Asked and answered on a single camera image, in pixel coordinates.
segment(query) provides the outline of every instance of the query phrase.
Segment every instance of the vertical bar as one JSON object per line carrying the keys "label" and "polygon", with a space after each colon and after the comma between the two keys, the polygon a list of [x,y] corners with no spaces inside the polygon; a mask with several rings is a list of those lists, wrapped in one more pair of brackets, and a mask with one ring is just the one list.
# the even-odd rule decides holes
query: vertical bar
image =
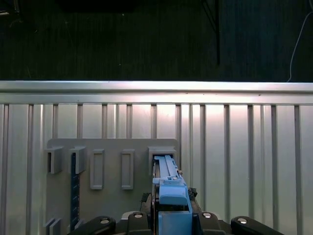
{"label": "vertical bar", "polygon": [[122,189],[134,188],[134,150],[124,149],[122,152]]}
{"label": "vertical bar", "polygon": [[[57,117],[54,117],[55,112],[53,111],[55,107],[52,104],[46,104],[44,105],[44,129],[43,129],[43,145],[46,147],[48,141],[52,139],[53,136],[53,130],[57,130],[57,122],[54,122],[54,119]],[[47,159],[43,159],[44,166],[47,165]],[[39,226],[44,224],[46,222],[46,169],[45,167],[42,167],[42,216],[40,217]]]}
{"label": "vertical bar", "polygon": [[107,105],[107,138],[116,138],[117,136],[117,111],[116,104]]}
{"label": "vertical bar", "polygon": [[229,106],[230,131],[230,215],[248,216],[249,161],[248,111],[246,105]]}
{"label": "vertical bar", "polygon": [[201,129],[200,105],[191,106],[191,187],[198,192],[197,202],[202,208],[204,205],[202,190],[202,161],[201,161]]}
{"label": "vertical bar", "polygon": [[28,105],[10,105],[9,116],[6,234],[25,234]]}
{"label": "vertical bar", "polygon": [[226,219],[224,106],[206,105],[205,112],[205,210]]}
{"label": "vertical bar", "polygon": [[263,159],[262,222],[273,227],[273,175],[272,175],[272,112],[271,106],[261,108],[261,151]]}
{"label": "vertical bar", "polygon": [[5,185],[6,180],[6,155],[4,153],[5,141],[5,119],[4,105],[0,105],[0,234],[4,234],[5,228]]}
{"label": "vertical bar", "polygon": [[224,153],[225,153],[225,220],[230,223],[230,117],[229,105],[224,105]]}
{"label": "vertical bar", "polygon": [[278,229],[296,234],[294,107],[277,106]]}
{"label": "vertical bar", "polygon": [[77,104],[59,104],[58,138],[77,137]]}
{"label": "vertical bar", "polygon": [[127,137],[127,106],[119,104],[117,106],[117,138],[125,139]]}
{"label": "vertical bar", "polygon": [[313,106],[300,106],[301,186],[303,203],[303,234],[313,234]]}
{"label": "vertical bar", "polygon": [[253,168],[254,168],[254,219],[263,221],[263,177],[264,159],[262,156],[261,109],[259,105],[253,106]]}
{"label": "vertical bar", "polygon": [[133,122],[133,107],[131,105],[127,105],[126,107],[126,138],[132,138],[132,122]]}
{"label": "vertical bar", "polygon": [[102,105],[83,105],[83,138],[102,137]]}
{"label": "vertical bar", "polygon": [[102,138],[107,138],[107,106],[102,105]]}
{"label": "vertical bar", "polygon": [[191,185],[190,106],[181,105],[181,170],[187,185]]}
{"label": "vertical bar", "polygon": [[294,107],[295,133],[295,185],[297,207],[297,235],[303,235],[303,204],[302,204],[302,175],[301,175],[301,134],[300,134],[300,107]]}
{"label": "vertical bar", "polygon": [[151,105],[134,104],[132,106],[132,138],[148,138],[151,136]]}
{"label": "vertical bar", "polygon": [[249,217],[254,218],[254,110],[248,106]]}
{"label": "vertical bar", "polygon": [[34,105],[33,107],[33,141],[32,141],[32,184],[31,184],[31,224],[30,234],[40,234],[42,225],[43,205],[43,174],[44,167],[44,106]]}
{"label": "vertical bar", "polygon": [[156,137],[162,139],[176,138],[175,104],[158,104],[156,106]]}

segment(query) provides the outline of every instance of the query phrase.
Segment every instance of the gray panel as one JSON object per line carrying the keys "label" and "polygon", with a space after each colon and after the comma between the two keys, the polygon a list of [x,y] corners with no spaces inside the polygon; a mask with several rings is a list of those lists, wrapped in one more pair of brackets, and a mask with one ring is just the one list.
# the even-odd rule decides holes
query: gray panel
{"label": "gray panel", "polygon": [[58,137],[75,138],[77,136],[77,104],[59,104]]}
{"label": "gray panel", "polygon": [[286,235],[296,230],[294,107],[277,107],[278,228]]}
{"label": "gray panel", "polygon": [[151,105],[132,105],[132,138],[151,138]]}
{"label": "gray panel", "polygon": [[204,167],[201,152],[201,123],[200,123],[200,105],[191,106],[191,185],[196,188],[197,202],[201,208],[204,207]]}
{"label": "gray panel", "polygon": [[303,234],[313,234],[313,106],[300,106]]}
{"label": "gray panel", "polygon": [[83,138],[102,137],[102,105],[83,105]]}
{"label": "gray panel", "polygon": [[226,219],[224,106],[206,105],[205,112],[205,210]]}
{"label": "gray panel", "polygon": [[10,105],[9,116],[6,234],[25,234],[28,105]]}
{"label": "gray panel", "polygon": [[115,104],[107,105],[107,138],[116,138],[117,135],[117,107]]}
{"label": "gray panel", "polygon": [[[115,139],[115,140],[86,140],[86,139],[55,139],[50,140],[47,147],[64,146],[64,152],[73,146],[86,146],[87,156],[94,149],[105,149],[104,158],[104,188],[89,190],[90,162],[87,161],[87,170],[80,174],[80,218],[89,221],[100,215],[108,215],[119,220],[126,211],[135,211],[140,207],[140,198],[145,192],[151,191],[152,177],[148,175],[148,146],[175,146],[179,155],[179,145],[176,140],[162,139]],[[121,152],[123,149],[135,149],[134,154],[134,189],[130,193],[121,187]],[[67,231],[69,219],[70,175],[62,171],[56,175],[47,175],[47,218],[62,218],[62,232]]]}
{"label": "gray panel", "polygon": [[117,106],[117,138],[125,139],[127,136],[127,106]]}
{"label": "gray panel", "polygon": [[176,138],[176,105],[156,106],[156,137]]}
{"label": "gray panel", "polygon": [[230,217],[248,216],[248,112],[246,105],[229,106]]}
{"label": "gray panel", "polygon": [[134,149],[123,149],[122,189],[134,189]]}
{"label": "gray panel", "polygon": [[181,105],[181,170],[187,185],[191,185],[191,154],[190,154],[190,106]]}
{"label": "gray panel", "polygon": [[103,188],[104,149],[94,149],[90,156],[90,188]]}

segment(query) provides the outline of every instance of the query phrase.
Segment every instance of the screw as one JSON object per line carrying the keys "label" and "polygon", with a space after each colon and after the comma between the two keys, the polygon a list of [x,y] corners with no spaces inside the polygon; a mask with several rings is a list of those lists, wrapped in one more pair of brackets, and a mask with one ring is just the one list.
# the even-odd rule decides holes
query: screw
{"label": "screw", "polygon": [[205,218],[208,218],[208,219],[211,218],[211,214],[210,214],[210,213],[207,213],[207,212],[206,212],[206,213],[203,213],[203,216],[204,216]]}
{"label": "screw", "polygon": [[107,219],[101,219],[100,223],[101,224],[107,224],[107,223],[109,223],[109,221]]}
{"label": "screw", "polygon": [[238,220],[238,222],[239,223],[241,223],[241,224],[246,224],[248,221],[247,220],[245,220],[245,219],[243,219],[243,218],[239,218],[239,219],[237,219]]}

